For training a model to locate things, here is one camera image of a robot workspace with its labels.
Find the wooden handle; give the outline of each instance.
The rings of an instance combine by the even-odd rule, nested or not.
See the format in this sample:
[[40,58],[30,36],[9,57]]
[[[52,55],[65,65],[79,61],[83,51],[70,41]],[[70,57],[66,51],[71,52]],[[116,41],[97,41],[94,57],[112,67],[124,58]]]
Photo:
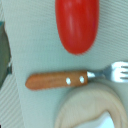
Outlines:
[[87,71],[56,72],[34,74],[26,82],[31,90],[40,90],[56,87],[82,86],[88,82]]

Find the textured fabric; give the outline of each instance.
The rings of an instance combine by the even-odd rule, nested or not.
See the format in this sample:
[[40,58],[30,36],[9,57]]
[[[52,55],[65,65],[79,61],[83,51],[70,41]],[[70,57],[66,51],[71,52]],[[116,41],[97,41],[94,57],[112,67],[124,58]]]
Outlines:
[[[0,21],[5,21],[1,0]],[[7,76],[0,90],[0,126],[1,128],[24,128],[14,71],[12,75]]]
[[[2,0],[25,128],[53,128],[58,106],[72,88],[33,92],[26,79],[37,72],[101,69],[128,60],[128,1],[101,0],[98,35],[86,54],[62,46],[55,21],[55,0]],[[121,98],[128,114],[128,84],[102,80]]]

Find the white tablecloth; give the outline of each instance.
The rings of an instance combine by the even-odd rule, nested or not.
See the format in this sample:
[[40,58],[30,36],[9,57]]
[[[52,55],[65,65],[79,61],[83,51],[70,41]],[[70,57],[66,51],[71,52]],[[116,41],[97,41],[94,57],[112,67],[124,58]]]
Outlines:
[[[53,128],[58,106],[72,88],[30,91],[32,73],[72,69],[101,69],[128,60],[128,1],[101,0],[96,41],[81,56],[62,46],[55,21],[55,0],[2,0],[12,62],[25,128]],[[128,84],[102,80],[121,98],[128,114]]]

